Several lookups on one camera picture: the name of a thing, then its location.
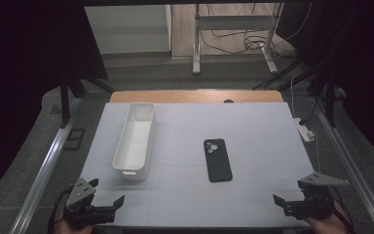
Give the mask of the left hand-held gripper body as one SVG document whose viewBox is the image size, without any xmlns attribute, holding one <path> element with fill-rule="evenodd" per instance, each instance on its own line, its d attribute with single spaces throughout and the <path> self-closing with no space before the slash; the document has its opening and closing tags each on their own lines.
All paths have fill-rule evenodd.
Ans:
<svg viewBox="0 0 374 234">
<path fill-rule="evenodd" d="M 76 228 L 112 222 L 115 219 L 113 206 L 95 207 L 92 205 L 95 187 L 79 178 L 65 202 L 63 218 Z"/>
</svg>

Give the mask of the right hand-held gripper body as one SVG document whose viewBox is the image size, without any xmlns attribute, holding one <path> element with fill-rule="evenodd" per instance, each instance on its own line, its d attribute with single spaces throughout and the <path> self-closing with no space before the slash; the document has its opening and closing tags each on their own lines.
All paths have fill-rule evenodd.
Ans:
<svg viewBox="0 0 374 234">
<path fill-rule="evenodd" d="M 334 210 L 330 187 L 350 185 L 345 179 L 318 172 L 313 172 L 299 180 L 307 185 L 304 190 L 301 190 L 304 199 L 302 201 L 286 201 L 286 206 L 283 208 L 286 216 L 293 216 L 296 219 L 304 217 L 325 219 L 329 217 Z"/>
</svg>

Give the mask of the person's right hand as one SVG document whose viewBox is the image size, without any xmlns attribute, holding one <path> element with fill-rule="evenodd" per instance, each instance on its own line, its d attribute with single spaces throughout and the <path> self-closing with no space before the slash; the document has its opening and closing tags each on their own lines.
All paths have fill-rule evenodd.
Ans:
<svg viewBox="0 0 374 234">
<path fill-rule="evenodd" d="M 315 234 L 352 234 L 347 225 L 335 214 L 319 220 L 312 217 L 304 218 Z"/>
</svg>

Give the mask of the person's left hand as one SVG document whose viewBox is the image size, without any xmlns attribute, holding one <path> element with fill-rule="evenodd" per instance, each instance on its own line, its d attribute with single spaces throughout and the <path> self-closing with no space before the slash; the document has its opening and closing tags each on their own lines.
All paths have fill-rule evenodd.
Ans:
<svg viewBox="0 0 374 234">
<path fill-rule="evenodd" d="M 93 230 L 93 225 L 88 225 L 83 228 L 74 227 L 63 218 L 63 214 L 59 215 L 59 220 L 54 225 L 54 234 L 92 234 Z"/>
</svg>

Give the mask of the white table mat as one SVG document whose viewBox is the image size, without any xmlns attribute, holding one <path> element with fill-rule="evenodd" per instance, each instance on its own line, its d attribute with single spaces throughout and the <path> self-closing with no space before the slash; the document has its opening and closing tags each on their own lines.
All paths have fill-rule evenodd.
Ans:
<svg viewBox="0 0 374 234">
<path fill-rule="evenodd" d="M 99 179 L 94 204 L 125 196 L 115 222 L 136 227 L 295 227 L 273 195 L 300 200 L 313 172 L 289 107 L 276 103 L 158 103 L 151 166 L 142 181 L 113 167 L 129 107 L 108 104 L 81 176 Z M 233 179 L 211 182 L 204 141 L 225 141 Z"/>
</svg>

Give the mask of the white plastic bin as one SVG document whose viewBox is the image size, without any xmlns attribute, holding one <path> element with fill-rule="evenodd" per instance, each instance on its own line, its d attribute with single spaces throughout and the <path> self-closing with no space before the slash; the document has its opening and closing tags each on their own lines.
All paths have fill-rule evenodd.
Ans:
<svg viewBox="0 0 374 234">
<path fill-rule="evenodd" d="M 144 180 L 149 174 L 155 135 L 155 105 L 131 103 L 113 167 L 122 179 Z"/>
</svg>

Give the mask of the black stand leg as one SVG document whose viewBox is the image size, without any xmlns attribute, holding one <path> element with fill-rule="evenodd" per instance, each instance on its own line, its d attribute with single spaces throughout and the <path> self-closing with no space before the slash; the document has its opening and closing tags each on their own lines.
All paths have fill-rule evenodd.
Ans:
<svg viewBox="0 0 374 234">
<path fill-rule="evenodd" d="M 99 81 L 98 79 L 86 77 L 85 80 L 101 88 L 103 91 L 109 94 L 113 94 L 114 92 L 116 92 L 116 89 Z M 86 90 L 84 88 L 82 80 L 78 78 L 61 77 L 59 87 L 60 87 L 60 96 L 61 96 L 61 116 L 62 116 L 60 127 L 64 129 L 67 126 L 69 120 L 71 119 L 70 105 L 69 105 L 69 91 L 72 92 L 75 98 L 82 98 L 85 95 Z"/>
<path fill-rule="evenodd" d="M 311 82 L 308 88 L 308 94 L 310 97 L 318 98 L 322 90 L 325 90 L 325 107 L 324 116 L 331 127 L 335 126 L 334 123 L 334 101 L 335 101 L 335 78 L 331 73 L 325 73 L 318 71 L 315 78 Z"/>
</svg>

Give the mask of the black curtain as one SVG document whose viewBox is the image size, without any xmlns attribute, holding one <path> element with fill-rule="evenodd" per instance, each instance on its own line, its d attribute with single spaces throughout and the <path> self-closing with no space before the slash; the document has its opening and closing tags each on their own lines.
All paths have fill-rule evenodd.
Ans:
<svg viewBox="0 0 374 234">
<path fill-rule="evenodd" d="M 360 7 L 331 60 L 343 106 L 374 146 L 374 0 L 293 0 L 283 4 L 277 34 L 307 64 L 324 59 L 352 5 Z"/>
<path fill-rule="evenodd" d="M 86 13 L 68 0 L 0 0 L 0 179 L 63 81 L 105 79 Z"/>
</svg>

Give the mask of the white cabinet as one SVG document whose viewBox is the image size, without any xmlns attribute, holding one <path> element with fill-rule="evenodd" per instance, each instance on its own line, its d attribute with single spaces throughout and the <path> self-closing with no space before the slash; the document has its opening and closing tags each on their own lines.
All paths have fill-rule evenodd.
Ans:
<svg viewBox="0 0 374 234">
<path fill-rule="evenodd" d="M 102 54 L 169 52 L 170 5 L 86 7 Z"/>
</svg>

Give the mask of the aluminium frame rail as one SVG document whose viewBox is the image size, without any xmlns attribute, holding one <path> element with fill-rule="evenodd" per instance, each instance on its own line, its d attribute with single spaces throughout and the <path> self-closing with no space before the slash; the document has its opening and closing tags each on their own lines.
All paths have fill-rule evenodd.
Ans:
<svg viewBox="0 0 374 234">
<path fill-rule="evenodd" d="M 75 97 L 69 105 L 70 118 L 67 120 L 66 125 L 57 131 L 55 139 L 51 144 L 22 206 L 20 207 L 19 213 L 9 231 L 9 234 L 25 234 L 53 173 L 61 150 L 69 136 L 82 101 L 82 98 Z"/>
<path fill-rule="evenodd" d="M 339 155 L 342 164 L 344 165 L 351 179 L 352 185 L 355 187 L 358 196 L 374 222 L 374 192 L 371 190 L 369 184 L 365 181 L 363 174 L 356 165 L 351 152 L 349 151 L 345 142 L 342 140 L 337 129 L 332 127 L 329 121 L 326 119 L 323 105 L 314 99 L 312 99 L 312 102 L 316 106 L 315 110 L 317 116 L 329 135 L 337 154 Z"/>
</svg>

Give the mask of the white desk frame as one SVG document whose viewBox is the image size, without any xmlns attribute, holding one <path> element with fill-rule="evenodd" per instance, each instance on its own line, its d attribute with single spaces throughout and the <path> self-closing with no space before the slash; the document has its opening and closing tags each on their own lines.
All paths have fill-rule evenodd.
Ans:
<svg viewBox="0 0 374 234">
<path fill-rule="evenodd" d="M 200 14 L 199 4 L 195 5 L 195 36 L 193 52 L 193 73 L 201 72 L 200 63 L 200 32 L 202 30 L 267 30 L 267 38 L 261 47 L 261 53 L 271 74 L 277 74 L 278 69 L 272 59 L 271 44 L 279 21 L 282 3 L 276 3 L 276 8 L 270 16 L 205 16 Z"/>
</svg>

